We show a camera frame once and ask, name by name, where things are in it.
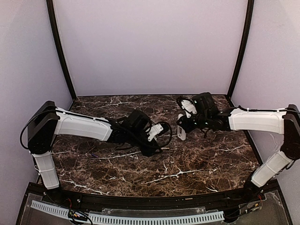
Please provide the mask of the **white remote control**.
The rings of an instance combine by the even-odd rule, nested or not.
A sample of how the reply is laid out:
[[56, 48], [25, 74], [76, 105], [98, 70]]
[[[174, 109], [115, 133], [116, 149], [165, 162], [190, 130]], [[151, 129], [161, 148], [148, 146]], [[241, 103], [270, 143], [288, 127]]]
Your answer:
[[182, 141], [186, 140], [186, 132], [181, 126], [177, 126], [177, 137]]

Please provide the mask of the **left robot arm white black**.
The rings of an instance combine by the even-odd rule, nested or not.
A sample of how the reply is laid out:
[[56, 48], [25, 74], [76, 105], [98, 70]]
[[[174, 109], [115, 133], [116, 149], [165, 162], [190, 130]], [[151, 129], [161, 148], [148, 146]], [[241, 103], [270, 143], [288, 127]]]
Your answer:
[[24, 126], [27, 132], [27, 149], [35, 159], [37, 170], [47, 190], [60, 187], [51, 150], [57, 135], [74, 135], [115, 144], [138, 147], [145, 156], [156, 154], [161, 146], [156, 137], [169, 127], [150, 118], [139, 110], [118, 120], [91, 117], [56, 107], [53, 101], [45, 102]]

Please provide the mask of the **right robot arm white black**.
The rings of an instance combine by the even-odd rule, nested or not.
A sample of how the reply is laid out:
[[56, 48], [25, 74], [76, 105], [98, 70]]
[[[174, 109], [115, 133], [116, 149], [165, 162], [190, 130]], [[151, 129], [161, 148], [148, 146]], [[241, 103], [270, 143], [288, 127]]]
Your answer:
[[253, 172], [250, 180], [245, 183], [247, 187], [263, 187], [281, 170], [300, 158], [300, 112], [295, 105], [276, 110], [245, 109], [240, 106], [222, 112], [216, 106], [210, 109], [195, 109], [192, 106], [190, 109], [185, 115], [178, 116], [177, 136], [181, 140], [185, 140], [186, 134], [196, 128], [213, 131], [254, 130], [284, 136], [280, 149]]

